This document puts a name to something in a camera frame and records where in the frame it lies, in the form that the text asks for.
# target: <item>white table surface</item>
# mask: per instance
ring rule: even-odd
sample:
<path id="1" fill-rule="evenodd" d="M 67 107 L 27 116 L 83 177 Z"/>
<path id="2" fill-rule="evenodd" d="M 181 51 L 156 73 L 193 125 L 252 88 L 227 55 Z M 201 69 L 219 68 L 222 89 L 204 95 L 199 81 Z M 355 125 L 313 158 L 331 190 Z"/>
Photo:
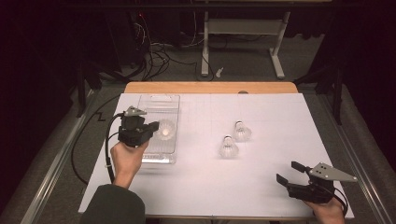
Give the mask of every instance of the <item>white table surface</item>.
<path id="1" fill-rule="evenodd" d="M 141 94 L 124 93 L 115 113 L 137 106 Z M 179 94 L 175 164 L 143 164 L 131 191 L 146 205 L 148 216 L 212 218 L 310 218 L 303 202 L 290 198 L 276 174 L 307 185 L 308 176 L 291 161 L 314 167 L 332 165 L 304 97 L 284 94 Z M 252 131 L 236 143 L 239 155 L 224 160 L 219 148 L 242 120 Z M 120 126 L 116 119 L 111 132 Z M 117 136 L 110 139 L 110 147 Z M 109 184 L 104 147 L 78 211 L 83 213 L 96 189 Z M 334 185 L 340 189 L 338 181 Z M 349 209 L 347 218 L 354 217 Z"/>

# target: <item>person's arm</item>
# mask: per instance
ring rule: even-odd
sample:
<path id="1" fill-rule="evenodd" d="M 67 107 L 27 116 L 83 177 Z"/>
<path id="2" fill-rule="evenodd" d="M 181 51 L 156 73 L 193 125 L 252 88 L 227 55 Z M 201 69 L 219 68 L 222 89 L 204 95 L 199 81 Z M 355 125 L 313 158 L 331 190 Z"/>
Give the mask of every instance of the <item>person's arm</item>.
<path id="1" fill-rule="evenodd" d="M 140 169 L 148 145 L 149 142 L 146 142 L 140 147 L 127 147 L 123 143 L 117 143 L 111 148 L 115 168 L 114 182 L 96 190 L 80 224 L 146 222 L 143 201 L 128 188 Z"/>
<path id="2" fill-rule="evenodd" d="M 310 203 L 303 201 L 314 210 L 320 224 L 344 224 L 343 206 L 335 198 L 328 203 Z"/>

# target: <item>dark background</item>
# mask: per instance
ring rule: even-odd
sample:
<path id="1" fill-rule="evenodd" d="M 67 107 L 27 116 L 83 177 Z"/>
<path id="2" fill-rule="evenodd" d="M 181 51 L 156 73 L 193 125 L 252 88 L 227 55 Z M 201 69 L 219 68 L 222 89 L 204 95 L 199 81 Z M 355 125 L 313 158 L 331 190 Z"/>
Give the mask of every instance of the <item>dark background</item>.
<path id="1" fill-rule="evenodd" d="M 345 84 L 376 142 L 396 169 L 393 145 L 396 139 L 396 44 L 393 40 L 396 22 L 391 9 L 387 2 L 375 1 L 364 9 L 342 13 L 291 13 L 286 36 L 303 34 L 309 38 L 327 34 L 312 70 L 338 55 L 339 49 L 347 49 Z M 190 13 L 144 12 L 143 15 L 153 36 L 175 46 L 180 42 L 180 31 L 193 35 Z M 81 65 L 90 60 L 120 71 L 122 65 L 139 63 L 136 51 L 139 46 L 129 38 L 134 36 L 133 29 L 129 29 L 134 16 L 134 13 L 76 13 L 49 0 L 2 1 L 0 148 L 3 151 L 0 164 L 6 169 L 0 174 L 0 211 L 36 153 L 70 108 L 69 96 L 77 85 Z M 263 17 L 261 13 L 247 16 L 235 12 L 214 16 Z M 265 18 L 272 16 L 276 13 L 265 14 Z M 202 30 L 203 13 L 197 13 L 197 20 L 198 30 Z"/>

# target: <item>transparent box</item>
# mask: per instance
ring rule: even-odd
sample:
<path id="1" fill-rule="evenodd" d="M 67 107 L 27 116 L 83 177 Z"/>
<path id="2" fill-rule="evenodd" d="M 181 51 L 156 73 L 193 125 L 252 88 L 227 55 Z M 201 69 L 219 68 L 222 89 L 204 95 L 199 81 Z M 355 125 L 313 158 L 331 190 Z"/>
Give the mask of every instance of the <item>transparent box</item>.
<path id="1" fill-rule="evenodd" d="M 160 122 L 160 128 L 149 140 L 143 154 L 145 163 L 175 163 L 177 160 L 176 140 L 179 111 L 179 95 L 143 94 L 138 107 L 147 112 L 145 123 Z"/>

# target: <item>hand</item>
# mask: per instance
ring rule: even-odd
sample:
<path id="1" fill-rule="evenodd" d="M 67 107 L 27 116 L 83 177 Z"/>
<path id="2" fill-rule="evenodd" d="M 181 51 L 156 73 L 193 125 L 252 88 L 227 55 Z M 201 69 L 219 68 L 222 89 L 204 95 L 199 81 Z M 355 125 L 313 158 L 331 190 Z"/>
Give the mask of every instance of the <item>hand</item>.
<path id="1" fill-rule="evenodd" d="M 118 142 L 111 148 L 111 158 L 116 170 L 116 177 L 113 184 L 128 189 L 134 179 L 134 175 L 142 165 L 142 158 L 145 149 L 149 146 L 149 141 L 140 147 L 127 147 L 124 143 Z"/>
<path id="2" fill-rule="evenodd" d="M 344 224 L 343 205 L 335 198 L 328 203 L 310 203 L 303 201 L 314 210 L 315 216 L 321 224 Z"/>

